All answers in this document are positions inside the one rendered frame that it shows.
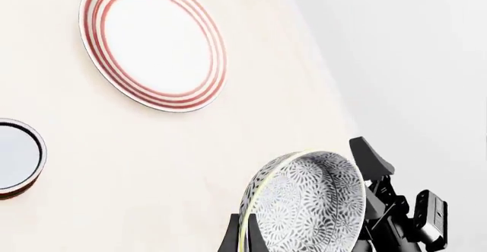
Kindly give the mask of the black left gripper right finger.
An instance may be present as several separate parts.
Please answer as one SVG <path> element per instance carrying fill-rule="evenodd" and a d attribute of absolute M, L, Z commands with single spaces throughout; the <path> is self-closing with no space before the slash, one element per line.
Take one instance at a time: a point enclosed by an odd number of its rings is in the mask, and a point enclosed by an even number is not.
<path fill-rule="evenodd" d="M 245 252 L 269 252 L 256 219 L 250 219 L 248 221 L 247 244 L 245 244 L 245 249 Z"/>

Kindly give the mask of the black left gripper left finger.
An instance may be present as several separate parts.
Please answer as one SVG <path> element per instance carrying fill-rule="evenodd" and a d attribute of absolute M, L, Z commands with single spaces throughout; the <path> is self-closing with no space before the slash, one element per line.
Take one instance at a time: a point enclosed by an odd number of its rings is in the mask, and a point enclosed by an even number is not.
<path fill-rule="evenodd" d="M 231 214 L 227 230 L 217 252 L 239 252 L 239 215 Z"/>

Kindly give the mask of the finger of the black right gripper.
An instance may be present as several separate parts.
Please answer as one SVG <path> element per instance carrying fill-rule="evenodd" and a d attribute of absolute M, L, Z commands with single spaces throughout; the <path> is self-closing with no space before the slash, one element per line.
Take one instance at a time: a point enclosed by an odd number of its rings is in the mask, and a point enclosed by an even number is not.
<path fill-rule="evenodd" d="M 379 156 L 364 137 L 350 139 L 349 146 L 364 180 L 380 180 L 394 174 L 394 166 Z"/>

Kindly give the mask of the white bowl with dark rim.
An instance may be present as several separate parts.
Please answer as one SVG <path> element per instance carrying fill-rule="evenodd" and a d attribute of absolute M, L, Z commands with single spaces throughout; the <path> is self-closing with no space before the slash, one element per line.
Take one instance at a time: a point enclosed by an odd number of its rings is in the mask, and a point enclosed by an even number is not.
<path fill-rule="evenodd" d="M 26 123 L 0 118 L 0 200 L 30 189 L 47 160 L 42 136 Z"/>

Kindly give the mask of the white plate with red rings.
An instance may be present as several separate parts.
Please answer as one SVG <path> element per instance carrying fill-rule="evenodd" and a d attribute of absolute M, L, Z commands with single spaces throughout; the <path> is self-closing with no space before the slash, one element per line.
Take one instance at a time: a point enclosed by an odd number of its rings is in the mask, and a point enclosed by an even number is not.
<path fill-rule="evenodd" d="M 146 107 L 192 112 L 224 87 L 224 41 L 197 0 L 81 0 L 78 24 L 100 74 Z"/>

